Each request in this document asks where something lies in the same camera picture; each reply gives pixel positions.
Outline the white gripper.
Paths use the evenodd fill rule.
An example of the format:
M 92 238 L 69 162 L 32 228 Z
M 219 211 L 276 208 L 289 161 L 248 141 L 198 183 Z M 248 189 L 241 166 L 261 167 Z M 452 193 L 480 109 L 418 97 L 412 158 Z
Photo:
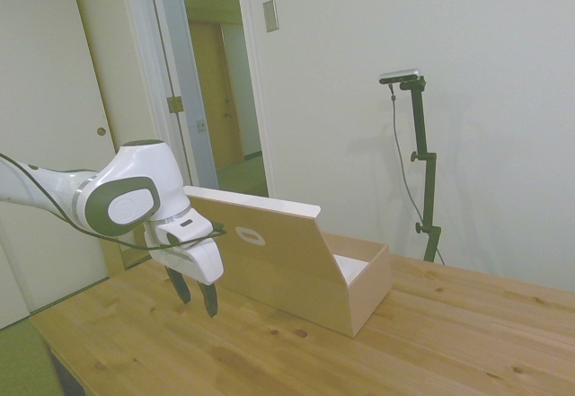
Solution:
M 190 302 L 190 290 L 183 275 L 198 282 L 208 316 L 218 313 L 217 288 L 213 284 L 224 274 L 216 242 L 208 236 L 212 224 L 194 208 L 188 208 L 165 220 L 144 223 L 145 239 L 153 260 L 165 270 L 184 304 Z

